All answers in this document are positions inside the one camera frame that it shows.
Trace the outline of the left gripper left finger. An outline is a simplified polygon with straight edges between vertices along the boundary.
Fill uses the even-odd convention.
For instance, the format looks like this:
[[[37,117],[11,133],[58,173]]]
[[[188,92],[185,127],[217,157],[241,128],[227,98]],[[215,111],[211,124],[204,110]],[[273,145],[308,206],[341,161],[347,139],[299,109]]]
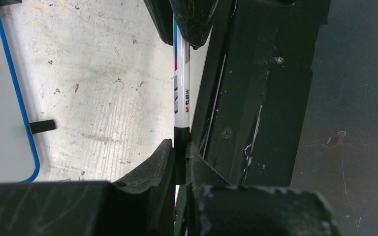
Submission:
[[[116,182],[0,184],[0,236],[171,236],[175,173],[170,139]]]

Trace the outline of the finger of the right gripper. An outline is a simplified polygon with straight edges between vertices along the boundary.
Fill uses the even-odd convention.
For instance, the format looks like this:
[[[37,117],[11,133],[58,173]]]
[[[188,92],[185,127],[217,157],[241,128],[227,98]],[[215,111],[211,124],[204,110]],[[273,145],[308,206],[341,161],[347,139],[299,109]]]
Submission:
[[[171,0],[183,39],[195,50],[205,45],[213,25],[218,0]]]
[[[161,40],[173,46],[173,12],[169,0],[144,0]]]

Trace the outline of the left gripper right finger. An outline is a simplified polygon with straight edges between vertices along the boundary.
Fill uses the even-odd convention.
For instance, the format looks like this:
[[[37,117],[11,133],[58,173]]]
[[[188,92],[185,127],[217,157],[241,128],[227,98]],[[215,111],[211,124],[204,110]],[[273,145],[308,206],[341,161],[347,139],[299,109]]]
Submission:
[[[201,156],[186,151],[190,236],[338,236],[327,201],[290,187],[232,185]]]

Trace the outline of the white marker pen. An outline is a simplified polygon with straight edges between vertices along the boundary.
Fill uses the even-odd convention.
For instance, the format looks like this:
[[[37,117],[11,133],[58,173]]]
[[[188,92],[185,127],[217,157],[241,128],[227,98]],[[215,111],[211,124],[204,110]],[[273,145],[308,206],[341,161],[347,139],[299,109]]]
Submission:
[[[190,141],[190,45],[173,19],[174,50],[174,150],[176,157],[175,211],[183,215],[186,206],[186,148]]]

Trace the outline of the blue framed whiteboard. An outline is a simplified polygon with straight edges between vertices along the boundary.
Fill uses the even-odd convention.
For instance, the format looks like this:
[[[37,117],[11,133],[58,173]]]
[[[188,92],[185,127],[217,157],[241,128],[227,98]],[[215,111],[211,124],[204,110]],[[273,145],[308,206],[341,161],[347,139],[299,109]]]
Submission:
[[[34,181],[39,170],[36,145],[0,17],[0,183]]]

